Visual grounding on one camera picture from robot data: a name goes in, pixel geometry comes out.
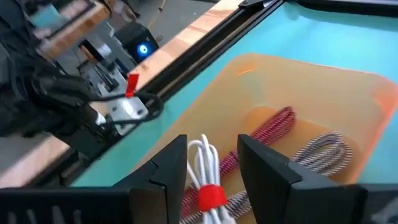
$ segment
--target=red clip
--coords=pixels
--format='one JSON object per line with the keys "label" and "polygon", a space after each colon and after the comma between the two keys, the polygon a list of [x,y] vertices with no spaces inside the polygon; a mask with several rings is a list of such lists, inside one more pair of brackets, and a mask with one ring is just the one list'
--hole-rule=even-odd
{"label": "red clip", "polygon": [[137,83],[138,83],[138,73],[130,73],[127,78],[127,89],[126,89],[126,98],[130,98],[134,96],[134,92],[136,91]]}
{"label": "red clip", "polygon": [[198,209],[207,212],[212,208],[217,208],[228,203],[224,189],[219,185],[204,185],[198,193]]}

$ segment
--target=red braided cable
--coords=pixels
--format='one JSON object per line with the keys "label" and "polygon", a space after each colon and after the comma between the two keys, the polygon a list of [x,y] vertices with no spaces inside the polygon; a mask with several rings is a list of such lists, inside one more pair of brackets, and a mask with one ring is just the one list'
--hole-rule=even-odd
{"label": "red braided cable", "polygon": [[[251,137],[269,146],[292,130],[294,124],[295,113],[291,106],[287,106],[264,122],[251,134]],[[221,177],[229,174],[238,165],[238,151],[235,149],[220,162]],[[197,194],[198,190],[194,189],[193,186],[184,191],[181,211],[182,218],[186,217],[196,207]]]}

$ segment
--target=teal mat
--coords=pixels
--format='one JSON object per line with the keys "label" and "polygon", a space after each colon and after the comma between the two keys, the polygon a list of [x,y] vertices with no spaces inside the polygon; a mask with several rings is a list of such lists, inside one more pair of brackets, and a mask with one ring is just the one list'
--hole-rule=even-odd
{"label": "teal mat", "polygon": [[[381,74],[398,81],[398,19],[321,12],[285,3],[232,46],[166,104],[159,120],[146,123],[108,151],[75,186],[110,186],[139,159],[237,55],[256,52]],[[398,182],[398,116],[387,127],[360,182]]]}

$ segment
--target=gray braided cable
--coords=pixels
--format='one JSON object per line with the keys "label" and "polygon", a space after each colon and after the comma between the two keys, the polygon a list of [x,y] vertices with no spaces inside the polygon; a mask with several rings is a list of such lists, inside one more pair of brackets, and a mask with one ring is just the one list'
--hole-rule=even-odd
{"label": "gray braided cable", "polygon": [[[306,143],[292,158],[293,161],[321,175],[333,175],[343,170],[353,158],[352,149],[344,142],[343,135],[333,131],[322,134]],[[246,191],[228,198],[226,209],[239,218],[251,210]],[[201,223],[202,212],[197,212],[180,220],[180,224]]]}
{"label": "gray braided cable", "polygon": [[343,135],[333,131],[310,140],[292,160],[314,172],[329,176],[339,173],[352,158],[353,151],[344,142]]}

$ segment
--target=blue led light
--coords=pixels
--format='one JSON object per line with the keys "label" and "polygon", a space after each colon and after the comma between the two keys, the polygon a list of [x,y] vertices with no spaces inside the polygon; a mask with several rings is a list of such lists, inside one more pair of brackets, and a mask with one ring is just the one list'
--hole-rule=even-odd
{"label": "blue led light", "polygon": [[146,56],[149,52],[149,48],[146,44],[140,44],[137,47],[137,51],[141,56]]}

